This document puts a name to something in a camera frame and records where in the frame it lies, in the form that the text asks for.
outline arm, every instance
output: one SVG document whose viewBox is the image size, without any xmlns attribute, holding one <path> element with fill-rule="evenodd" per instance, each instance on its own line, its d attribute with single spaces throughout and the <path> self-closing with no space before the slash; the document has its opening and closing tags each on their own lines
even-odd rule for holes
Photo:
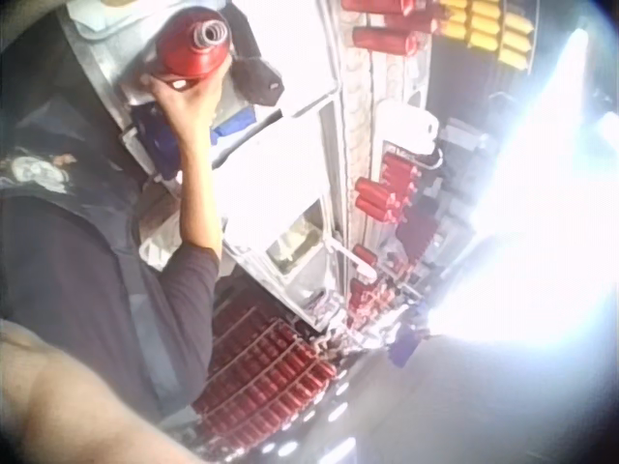
<svg viewBox="0 0 619 464">
<path fill-rule="evenodd" d="M 176 133 L 181 151 L 183 193 L 181 238 L 198 247 L 209 248 L 221 258 L 221 220 L 213 193 L 213 170 L 208 157 L 209 128 L 221 99 L 223 78 L 230 58 L 208 79 L 179 92 L 153 76 L 149 83 Z"/>
<path fill-rule="evenodd" d="M 0 418 L 25 457 L 55 464 L 200 464 L 80 362 L 20 326 L 0 327 Z"/>
</svg>

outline red thread spool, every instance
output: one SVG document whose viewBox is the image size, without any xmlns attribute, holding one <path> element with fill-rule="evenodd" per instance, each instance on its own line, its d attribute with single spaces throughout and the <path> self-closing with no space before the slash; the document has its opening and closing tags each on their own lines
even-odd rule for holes
<svg viewBox="0 0 619 464">
<path fill-rule="evenodd" d="M 361 196 L 357 198 L 355 201 L 355 206 L 363 211 L 365 214 L 370 216 L 371 218 L 376 219 L 378 222 L 389 222 L 396 223 L 398 222 L 396 217 L 394 216 L 392 210 L 385 210 L 379 208 L 372 203 L 368 202 Z"/>
<path fill-rule="evenodd" d="M 341 0 L 341 7 L 349 12 L 408 15 L 415 0 Z"/>
<path fill-rule="evenodd" d="M 414 162 L 394 155 L 393 153 L 385 154 L 383 157 L 383 165 L 392 168 L 394 172 L 401 173 L 402 177 L 408 177 L 411 180 L 422 175 Z"/>
<path fill-rule="evenodd" d="M 229 48 L 225 19 L 207 8 L 178 13 L 157 39 L 157 53 L 165 69 L 185 79 L 208 77 L 223 64 Z"/>
<path fill-rule="evenodd" d="M 385 25 L 397 31 L 433 34 L 438 30 L 438 19 L 432 10 L 412 12 L 409 15 L 385 14 Z"/>
<path fill-rule="evenodd" d="M 352 252 L 355 253 L 358 258 L 364 260 L 372 267 L 376 266 L 376 264 L 378 263 L 378 257 L 363 245 L 355 245 L 352 248 Z"/>
<path fill-rule="evenodd" d="M 381 27 L 355 27 L 352 42 L 358 48 L 398 56 L 411 56 L 418 48 L 413 34 Z"/>
<path fill-rule="evenodd" d="M 365 200 L 379 208 L 392 209 L 399 206 L 398 196 L 393 191 L 370 179 L 364 177 L 357 179 L 355 190 L 357 190 Z"/>
</svg>

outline red tube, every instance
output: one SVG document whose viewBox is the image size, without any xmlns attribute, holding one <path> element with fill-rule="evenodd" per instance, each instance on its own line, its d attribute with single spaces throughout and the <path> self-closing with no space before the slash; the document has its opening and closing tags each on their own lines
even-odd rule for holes
<svg viewBox="0 0 619 464">
<path fill-rule="evenodd" d="M 402 176 L 408 177 L 411 180 L 422 175 L 421 171 L 413 161 L 409 161 L 408 159 L 399 157 L 393 153 L 385 154 L 383 157 L 383 164 L 392 168 L 394 172 L 401 172 Z"/>
<path fill-rule="evenodd" d="M 352 252 L 355 253 L 358 258 L 364 260 L 366 263 L 368 263 L 372 267 L 376 266 L 376 263 L 378 263 L 378 257 L 374 253 L 369 251 L 363 245 L 360 245 L 360 244 L 355 245 L 352 248 Z"/>
<path fill-rule="evenodd" d="M 385 14 L 385 25 L 403 32 L 433 34 L 438 29 L 438 19 L 433 11 L 412 12 L 409 15 Z"/>
<path fill-rule="evenodd" d="M 399 208 L 398 196 L 387 186 L 361 177 L 355 184 L 355 190 L 357 190 L 365 200 L 378 208 L 384 210 Z"/>
<path fill-rule="evenodd" d="M 371 204 L 367 200 L 363 199 L 361 196 L 359 196 L 357 198 L 357 201 L 355 201 L 355 206 L 361 211 L 363 211 L 365 214 L 367 214 L 371 218 L 376 219 L 379 222 L 396 222 L 396 218 L 394 217 L 394 214 L 391 210 L 379 208 Z"/>
<path fill-rule="evenodd" d="M 341 0 L 341 7 L 349 12 L 408 15 L 415 0 Z"/>
<path fill-rule="evenodd" d="M 411 56 L 417 52 L 417 38 L 408 32 L 381 27 L 355 27 L 352 42 L 358 48 L 398 56 Z"/>
</svg>

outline red spool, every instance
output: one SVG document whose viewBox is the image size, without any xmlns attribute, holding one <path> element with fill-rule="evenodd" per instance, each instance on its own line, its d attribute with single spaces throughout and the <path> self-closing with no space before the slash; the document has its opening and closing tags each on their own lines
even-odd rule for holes
<svg viewBox="0 0 619 464">
<path fill-rule="evenodd" d="M 355 255 L 358 258 L 364 260 L 366 263 L 368 263 L 372 267 L 378 264 L 378 256 L 376 256 L 374 253 L 372 253 L 370 250 L 368 250 L 363 245 L 360 245 L 360 244 L 355 245 L 352 248 L 352 252 L 355 253 Z"/>
<path fill-rule="evenodd" d="M 268 372 L 268 375 L 273 380 L 273 382 L 278 386 L 278 392 L 283 392 L 288 386 L 288 382 L 280 374 L 280 372 L 277 369 L 271 369 Z"/>
<path fill-rule="evenodd" d="M 408 15 L 415 0 L 341 0 L 341 7 L 349 12 Z"/>
<path fill-rule="evenodd" d="M 279 391 L 278 386 L 266 376 L 260 377 L 256 380 L 255 385 L 262 393 L 264 393 L 267 399 L 273 398 Z"/>
<path fill-rule="evenodd" d="M 299 401 L 299 399 L 289 392 L 281 396 L 281 402 L 292 411 L 293 415 L 303 409 L 303 402 Z"/>
<path fill-rule="evenodd" d="M 391 167 L 394 172 L 401 172 L 402 177 L 408 177 L 411 180 L 422 175 L 414 162 L 393 153 L 385 154 L 383 157 L 383 165 Z"/>
<path fill-rule="evenodd" d="M 272 408 L 273 412 L 280 416 L 282 421 L 287 421 L 294 414 L 280 399 L 273 403 Z"/>
<path fill-rule="evenodd" d="M 355 190 L 370 203 L 382 209 L 392 209 L 399 206 L 396 194 L 384 185 L 360 177 L 355 183 Z"/>
<path fill-rule="evenodd" d="M 180 12 L 165 24 L 157 53 L 169 73 L 203 79 L 223 64 L 230 48 L 230 31 L 221 14 L 207 8 Z"/>
<path fill-rule="evenodd" d="M 318 379 L 316 379 L 313 375 L 311 374 L 306 374 L 303 376 L 303 379 L 301 379 L 301 383 L 311 391 L 311 395 L 312 396 L 316 396 L 318 394 L 318 392 L 320 392 L 322 390 L 322 388 L 324 387 L 325 384 L 320 383 L 318 381 Z"/>
<path fill-rule="evenodd" d="M 283 361 L 278 362 L 276 369 L 285 377 L 288 383 L 292 382 L 297 377 L 295 371 Z"/>
<path fill-rule="evenodd" d="M 385 209 L 379 208 L 371 204 L 367 200 L 363 199 L 361 196 L 357 197 L 357 200 L 355 201 L 355 206 L 359 208 L 361 211 L 363 211 L 366 215 L 370 216 L 371 218 L 376 219 L 378 222 L 383 222 L 383 223 L 398 222 L 392 210 L 385 210 Z"/>
<path fill-rule="evenodd" d="M 381 27 L 355 27 L 352 42 L 358 48 L 397 56 L 411 56 L 417 52 L 414 34 Z"/>
<path fill-rule="evenodd" d="M 266 409 L 260 413 L 260 416 L 269 424 L 272 431 L 280 428 L 281 420 L 273 411 Z"/>
<path fill-rule="evenodd" d="M 412 12 L 409 15 L 385 14 L 385 26 L 397 31 L 433 34 L 438 30 L 438 18 L 432 10 Z"/>
</svg>

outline red cylinder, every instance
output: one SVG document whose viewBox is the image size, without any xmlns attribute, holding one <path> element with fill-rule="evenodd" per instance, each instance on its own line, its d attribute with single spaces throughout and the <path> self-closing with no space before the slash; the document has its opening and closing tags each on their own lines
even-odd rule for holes
<svg viewBox="0 0 619 464">
<path fill-rule="evenodd" d="M 316 353 L 306 343 L 300 343 L 296 346 L 297 354 L 304 362 L 305 366 L 316 359 Z"/>
<path fill-rule="evenodd" d="M 312 396 L 316 396 L 324 386 L 324 384 L 320 383 L 318 379 L 311 374 L 304 375 L 303 379 L 301 379 L 301 383 L 311 391 Z"/>
<path fill-rule="evenodd" d="M 385 169 L 382 178 L 383 182 L 400 196 L 407 198 L 411 192 L 416 191 L 415 184 L 410 179 L 400 177 L 391 169 Z"/>
<path fill-rule="evenodd" d="M 267 395 L 259 389 L 256 384 L 247 387 L 246 392 L 257 405 L 262 405 L 268 401 Z"/>
<path fill-rule="evenodd" d="M 281 337 L 288 342 L 288 345 L 292 344 L 296 340 L 295 333 L 288 326 L 280 326 L 278 328 L 278 333 L 280 333 Z"/>
<path fill-rule="evenodd" d="M 290 416 L 292 416 L 294 413 L 292 411 L 290 411 L 290 409 L 288 409 L 288 407 L 283 404 L 280 400 L 275 401 L 272 405 L 271 405 L 271 409 L 273 410 L 273 412 L 275 414 L 278 415 L 278 417 L 280 418 L 280 420 L 282 422 L 287 421 L 288 418 Z"/>
<path fill-rule="evenodd" d="M 438 29 L 438 19 L 432 9 L 402 14 L 385 14 L 385 26 L 403 32 L 433 34 Z"/>
<path fill-rule="evenodd" d="M 279 350 L 271 343 L 267 337 L 262 338 L 257 343 L 260 351 L 269 359 L 269 364 L 272 360 L 274 360 L 277 356 L 280 355 Z"/>
<path fill-rule="evenodd" d="M 290 366 L 284 361 L 278 362 L 276 369 L 281 373 L 281 375 L 283 375 L 283 377 L 288 382 L 292 382 L 297 377 L 297 374 L 295 373 L 295 371 L 292 368 L 290 368 Z"/>
<path fill-rule="evenodd" d="M 378 263 L 378 257 L 372 253 L 371 251 L 369 251 L 366 247 L 364 247 L 363 245 L 357 244 L 352 248 L 352 252 L 355 253 L 355 255 L 364 260 L 366 263 L 368 263 L 370 266 L 376 266 L 376 264 Z"/>
<path fill-rule="evenodd" d="M 411 56 L 417 52 L 417 38 L 408 32 L 381 27 L 355 27 L 352 42 L 358 48 L 398 56 Z"/>
<path fill-rule="evenodd" d="M 280 428 L 281 419 L 278 417 L 277 414 L 275 414 L 270 409 L 266 409 L 262 411 L 260 413 L 260 416 L 262 417 L 262 419 L 264 419 L 269 424 L 272 431 Z"/>
<path fill-rule="evenodd" d="M 286 389 L 286 387 L 288 386 L 288 382 L 286 382 L 286 379 L 280 374 L 280 372 L 277 369 L 271 369 L 268 372 L 269 378 L 271 378 L 273 380 L 273 382 L 278 386 L 278 391 L 282 392 Z"/>
<path fill-rule="evenodd" d="M 289 392 L 281 396 L 281 402 L 285 404 L 292 414 L 296 414 L 303 409 L 303 403 Z"/>
<path fill-rule="evenodd" d="M 255 385 L 268 400 L 278 394 L 278 386 L 266 376 L 257 379 Z"/>
<path fill-rule="evenodd" d="M 372 287 L 364 284 L 357 277 L 350 279 L 350 293 L 360 296 L 363 299 L 365 294 L 371 293 Z"/>
<path fill-rule="evenodd" d="M 157 39 L 157 53 L 165 69 L 186 79 L 206 78 L 223 64 L 229 48 L 225 19 L 207 8 L 175 15 Z"/>
<path fill-rule="evenodd" d="M 379 222 L 390 222 L 396 223 L 396 217 L 394 216 L 392 210 L 385 210 L 379 208 L 367 200 L 363 199 L 361 196 L 357 198 L 355 201 L 355 206 L 363 211 L 365 214 L 370 216 L 371 218 L 376 219 Z"/>
<path fill-rule="evenodd" d="M 292 351 L 286 356 L 286 361 L 290 363 L 290 365 L 294 368 L 294 370 L 299 373 L 302 372 L 306 368 L 306 363 L 302 360 L 301 356 L 299 356 L 299 350 L 295 346 Z"/>
<path fill-rule="evenodd" d="M 394 172 L 401 172 L 402 177 L 408 177 L 411 180 L 422 175 L 413 161 L 399 157 L 393 153 L 385 154 L 383 157 L 383 165 L 392 168 Z"/>
<path fill-rule="evenodd" d="M 357 179 L 355 190 L 357 190 L 365 200 L 380 208 L 390 209 L 398 206 L 398 197 L 393 191 L 365 177 Z"/>
<path fill-rule="evenodd" d="M 415 0 L 341 0 L 341 7 L 349 12 L 408 15 Z"/>
</svg>

